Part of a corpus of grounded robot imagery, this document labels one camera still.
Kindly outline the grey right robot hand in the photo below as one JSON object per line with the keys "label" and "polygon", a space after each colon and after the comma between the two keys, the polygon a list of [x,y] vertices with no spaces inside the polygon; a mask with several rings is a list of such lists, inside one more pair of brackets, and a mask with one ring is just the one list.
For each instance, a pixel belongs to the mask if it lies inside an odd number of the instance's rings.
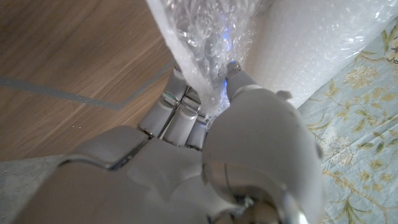
{"label": "grey right robot hand", "polygon": [[60,161],[15,223],[319,223],[322,150],[287,91],[238,62],[214,121],[175,68],[135,127],[118,126]]}

